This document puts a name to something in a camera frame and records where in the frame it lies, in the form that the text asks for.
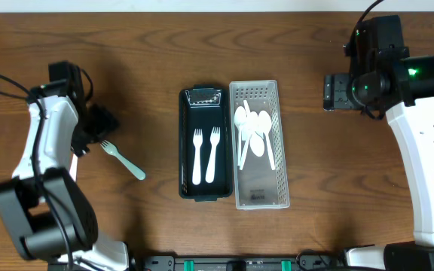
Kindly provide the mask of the mint green plastic fork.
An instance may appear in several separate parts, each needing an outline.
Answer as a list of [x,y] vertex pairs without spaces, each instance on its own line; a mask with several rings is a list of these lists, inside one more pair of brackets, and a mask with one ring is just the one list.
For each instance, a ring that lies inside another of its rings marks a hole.
[[100,145],[107,154],[116,157],[138,180],[142,181],[146,178],[146,174],[138,166],[124,157],[111,142],[104,140]]

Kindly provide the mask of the white plastic spoon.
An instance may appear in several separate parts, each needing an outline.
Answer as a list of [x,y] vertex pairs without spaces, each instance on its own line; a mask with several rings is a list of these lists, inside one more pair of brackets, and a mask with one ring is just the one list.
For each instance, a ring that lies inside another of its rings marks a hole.
[[245,143],[244,143],[244,147],[242,150],[242,157],[240,160],[240,170],[243,170],[243,167],[245,165],[245,161],[246,161],[246,156],[248,153],[248,149],[249,149],[249,143],[250,143],[250,139],[252,137],[252,134],[255,132],[255,128],[256,128],[256,124],[257,124],[257,112],[256,111],[251,111],[250,115],[247,117],[246,119],[246,125],[245,125]]
[[270,168],[275,170],[274,153],[270,143],[270,131],[272,128],[272,121],[270,115],[266,111],[260,111],[258,114],[258,128],[265,135],[267,144],[267,153],[270,163]]
[[237,107],[234,113],[234,125],[237,128],[237,165],[240,165],[241,161],[241,142],[242,142],[242,133],[241,126],[246,122],[246,111],[243,106]]
[[[250,107],[249,103],[244,100],[243,101],[244,108],[246,110],[246,116],[248,117],[250,115]],[[252,137],[250,139],[250,148],[253,152],[253,154],[257,157],[262,157],[264,154],[264,142],[262,137],[258,134],[258,118],[257,118],[257,124],[255,128],[255,132],[252,134]]]

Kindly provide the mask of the white plastic fork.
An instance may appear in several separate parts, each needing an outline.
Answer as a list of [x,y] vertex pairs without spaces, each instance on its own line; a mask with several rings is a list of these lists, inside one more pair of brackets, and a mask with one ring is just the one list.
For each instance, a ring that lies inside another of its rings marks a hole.
[[206,170],[205,181],[207,183],[213,183],[215,178],[215,160],[216,160],[216,149],[220,142],[220,128],[214,126],[210,135],[211,151],[209,156],[209,162]]
[[203,144],[203,131],[202,129],[196,129],[193,136],[194,144],[194,166],[192,173],[192,184],[199,185],[201,182],[201,165],[200,165],[200,148]]

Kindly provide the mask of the black plastic basket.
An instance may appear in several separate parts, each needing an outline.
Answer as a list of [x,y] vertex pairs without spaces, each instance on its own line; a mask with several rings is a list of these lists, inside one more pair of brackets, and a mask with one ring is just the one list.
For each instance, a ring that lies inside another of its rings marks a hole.
[[[228,91],[211,85],[195,85],[179,93],[179,195],[197,202],[216,201],[233,192],[233,157],[230,132]],[[220,128],[220,142],[216,149],[215,178],[205,181],[211,151],[212,128]],[[201,182],[192,184],[194,166],[193,136],[203,131],[200,148]]]

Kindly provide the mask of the clear plastic basket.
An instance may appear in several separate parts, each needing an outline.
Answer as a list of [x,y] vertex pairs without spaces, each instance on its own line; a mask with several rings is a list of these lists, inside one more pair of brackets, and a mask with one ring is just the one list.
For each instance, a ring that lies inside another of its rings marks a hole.
[[277,82],[232,81],[229,94],[236,207],[288,208],[289,184]]

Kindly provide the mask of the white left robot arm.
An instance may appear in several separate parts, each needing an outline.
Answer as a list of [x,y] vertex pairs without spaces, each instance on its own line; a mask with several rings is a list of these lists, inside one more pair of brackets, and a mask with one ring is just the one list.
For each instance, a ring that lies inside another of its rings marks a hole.
[[85,70],[68,61],[48,66],[49,83],[28,90],[30,127],[22,158],[0,183],[0,216],[24,260],[44,260],[55,270],[128,270],[124,242],[98,227],[96,214],[70,173],[72,157],[88,153],[119,122],[88,105]]

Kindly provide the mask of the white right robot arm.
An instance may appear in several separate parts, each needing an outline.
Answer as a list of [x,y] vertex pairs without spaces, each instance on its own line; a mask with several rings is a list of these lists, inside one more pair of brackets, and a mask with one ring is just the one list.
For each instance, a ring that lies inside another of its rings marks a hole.
[[346,73],[327,75],[323,107],[385,119],[411,193],[413,240],[348,248],[348,270],[434,270],[434,56],[412,57],[396,15],[360,20],[344,47]]

